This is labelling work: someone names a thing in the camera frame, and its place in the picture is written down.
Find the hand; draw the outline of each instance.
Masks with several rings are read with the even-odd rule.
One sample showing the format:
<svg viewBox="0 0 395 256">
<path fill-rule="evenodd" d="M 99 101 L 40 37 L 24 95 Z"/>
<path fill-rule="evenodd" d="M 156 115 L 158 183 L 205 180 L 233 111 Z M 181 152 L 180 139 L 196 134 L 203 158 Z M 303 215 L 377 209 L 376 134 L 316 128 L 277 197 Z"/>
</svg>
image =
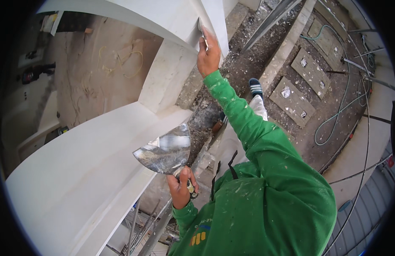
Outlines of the hand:
<svg viewBox="0 0 395 256">
<path fill-rule="evenodd" d="M 204 38 L 199 39 L 199 54 L 197 55 L 197 69 L 201 76 L 205 78 L 209 74 L 219 69 L 220 48 L 216 37 L 211 34 L 204 26 L 201 27 L 204 37 L 207 40 L 208 50 L 206 51 L 206 43 Z"/>
<path fill-rule="evenodd" d="M 188 190 L 188 179 L 192 181 L 192 185 L 195 186 L 195 192 L 199 191 L 199 185 L 196 182 L 195 176 L 192 170 L 185 166 L 180 172 L 179 180 L 173 175 L 168 175 L 168 184 L 170 194 L 172 195 L 173 207 L 176 209 L 182 209 L 190 201 L 190 192 Z"/>
</svg>

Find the worker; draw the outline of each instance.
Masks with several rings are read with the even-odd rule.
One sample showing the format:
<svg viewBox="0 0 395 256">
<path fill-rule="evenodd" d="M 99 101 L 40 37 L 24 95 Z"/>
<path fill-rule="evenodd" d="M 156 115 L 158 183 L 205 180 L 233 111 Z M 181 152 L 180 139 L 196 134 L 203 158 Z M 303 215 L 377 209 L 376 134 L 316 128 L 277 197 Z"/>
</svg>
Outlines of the worker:
<svg viewBox="0 0 395 256">
<path fill-rule="evenodd" d="M 52 64 L 45 64 L 45 65 L 35 65 L 29 68 L 26 68 L 22 75 L 17 75 L 16 80 L 19 81 L 22 79 L 22 84 L 29 84 L 38 78 L 40 78 L 40 74 L 45 73 L 47 75 L 54 74 L 54 70 L 50 68 L 55 68 L 55 62 Z"/>
<path fill-rule="evenodd" d="M 205 28 L 203 33 L 208 49 L 200 38 L 197 68 L 228 124 L 210 200 L 199 212 L 186 187 L 190 178 L 199 190 L 190 168 L 183 168 L 180 181 L 168 175 L 180 239 L 169 255 L 320 256 L 336 220 L 333 190 L 267 121 L 258 80 L 250 83 L 253 104 L 236 95 L 218 70 L 216 38 Z"/>
</svg>

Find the green sweatshirt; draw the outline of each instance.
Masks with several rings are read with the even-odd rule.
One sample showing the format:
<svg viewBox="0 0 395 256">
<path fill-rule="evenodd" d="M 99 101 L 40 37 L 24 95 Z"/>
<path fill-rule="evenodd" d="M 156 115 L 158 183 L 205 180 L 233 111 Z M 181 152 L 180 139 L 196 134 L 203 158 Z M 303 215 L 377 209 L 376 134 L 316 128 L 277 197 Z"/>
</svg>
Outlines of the green sweatshirt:
<svg viewBox="0 0 395 256">
<path fill-rule="evenodd" d="M 337 209 L 326 180 L 308 166 L 274 123 L 263 121 L 219 71 L 204 79 L 250 162 L 234 166 L 198 213 L 189 202 L 173 208 L 180 241 L 169 255 L 320 256 Z"/>
</svg>

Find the plaster debris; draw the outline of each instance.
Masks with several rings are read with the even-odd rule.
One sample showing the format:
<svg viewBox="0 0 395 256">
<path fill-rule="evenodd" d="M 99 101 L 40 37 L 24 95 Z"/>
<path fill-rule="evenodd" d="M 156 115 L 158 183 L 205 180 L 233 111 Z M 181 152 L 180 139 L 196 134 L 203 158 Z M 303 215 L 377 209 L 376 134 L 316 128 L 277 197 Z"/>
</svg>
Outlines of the plaster debris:
<svg viewBox="0 0 395 256">
<path fill-rule="evenodd" d="M 307 66 L 307 61 L 303 58 L 301 59 L 300 64 L 305 68 Z"/>
<path fill-rule="evenodd" d="M 284 87 L 281 94 L 285 99 L 287 99 L 290 96 L 290 88 L 288 88 L 288 86 Z"/>
</svg>

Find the red object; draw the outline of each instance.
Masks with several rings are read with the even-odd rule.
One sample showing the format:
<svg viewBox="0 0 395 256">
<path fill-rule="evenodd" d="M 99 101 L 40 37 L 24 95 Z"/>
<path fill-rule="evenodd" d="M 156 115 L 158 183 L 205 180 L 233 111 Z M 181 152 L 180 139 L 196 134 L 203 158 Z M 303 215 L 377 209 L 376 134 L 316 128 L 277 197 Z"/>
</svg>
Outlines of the red object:
<svg viewBox="0 0 395 256">
<path fill-rule="evenodd" d="M 394 160 L 392 159 L 392 156 L 390 158 L 388 158 L 388 167 L 391 168 L 392 166 L 394 166 Z"/>
</svg>

